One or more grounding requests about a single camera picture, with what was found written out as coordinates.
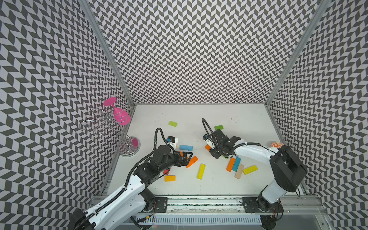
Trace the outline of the teal block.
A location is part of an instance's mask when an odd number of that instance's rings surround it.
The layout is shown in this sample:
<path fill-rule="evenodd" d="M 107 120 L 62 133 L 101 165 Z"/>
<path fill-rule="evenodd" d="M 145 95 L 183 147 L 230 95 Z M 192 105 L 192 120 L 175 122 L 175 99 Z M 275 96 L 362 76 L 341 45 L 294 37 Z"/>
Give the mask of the teal block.
<path fill-rule="evenodd" d="M 233 164 L 233 167 L 232 167 L 233 171 L 236 172 L 238 170 L 240 162 L 241 162 L 241 158 L 239 158 L 239 157 L 235 158 L 235 161 L 234 161 L 234 164 Z"/>

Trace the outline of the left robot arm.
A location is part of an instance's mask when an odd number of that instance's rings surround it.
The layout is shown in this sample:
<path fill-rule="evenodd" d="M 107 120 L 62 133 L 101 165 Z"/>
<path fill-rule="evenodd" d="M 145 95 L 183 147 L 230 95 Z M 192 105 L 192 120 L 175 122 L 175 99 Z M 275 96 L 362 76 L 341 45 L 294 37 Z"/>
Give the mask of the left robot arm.
<path fill-rule="evenodd" d="M 187 166 L 191 152 L 175 151 L 171 145 L 161 145 L 143 157 L 129 171 L 125 183 L 95 206 L 72 213 L 69 230 L 114 230 L 142 211 L 151 211 L 155 195 L 148 187 L 161 173 L 172 167 Z"/>

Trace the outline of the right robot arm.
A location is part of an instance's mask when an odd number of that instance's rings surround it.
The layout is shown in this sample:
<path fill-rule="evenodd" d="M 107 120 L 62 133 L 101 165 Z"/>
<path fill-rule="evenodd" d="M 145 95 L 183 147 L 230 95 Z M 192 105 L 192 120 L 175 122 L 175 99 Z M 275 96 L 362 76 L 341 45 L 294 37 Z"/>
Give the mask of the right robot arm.
<path fill-rule="evenodd" d="M 204 134 L 210 154 L 231 158 L 234 166 L 241 160 L 253 160 L 269 166 L 273 179 L 258 196 L 244 197 L 242 203 L 246 212 L 282 211 L 280 198 L 287 193 L 300 194 L 299 186 L 307 174 L 307 167 L 291 147 L 266 147 L 256 142 L 246 142 L 240 137 L 228 138 L 221 130 Z"/>

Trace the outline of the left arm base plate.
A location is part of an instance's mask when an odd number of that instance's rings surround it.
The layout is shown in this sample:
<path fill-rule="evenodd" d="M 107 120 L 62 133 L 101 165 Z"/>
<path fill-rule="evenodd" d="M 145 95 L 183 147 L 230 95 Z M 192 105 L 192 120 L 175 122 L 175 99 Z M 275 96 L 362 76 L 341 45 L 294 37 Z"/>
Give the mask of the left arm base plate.
<path fill-rule="evenodd" d="M 168 207 L 168 197 L 160 196 L 145 201 L 141 212 L 166 213 Z"/>

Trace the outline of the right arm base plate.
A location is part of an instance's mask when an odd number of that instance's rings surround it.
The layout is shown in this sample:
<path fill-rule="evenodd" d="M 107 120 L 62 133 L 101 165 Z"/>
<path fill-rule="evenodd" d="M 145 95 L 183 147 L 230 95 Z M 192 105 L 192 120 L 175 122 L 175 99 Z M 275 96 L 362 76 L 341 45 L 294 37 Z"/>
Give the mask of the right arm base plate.
<path fill-rule="evenodd" d="M 246 213 L 266 213 L 276 215 L 284 212 L 279 200 L 271 204 L 262 197 L 247 196 L 240 199 Z"/>

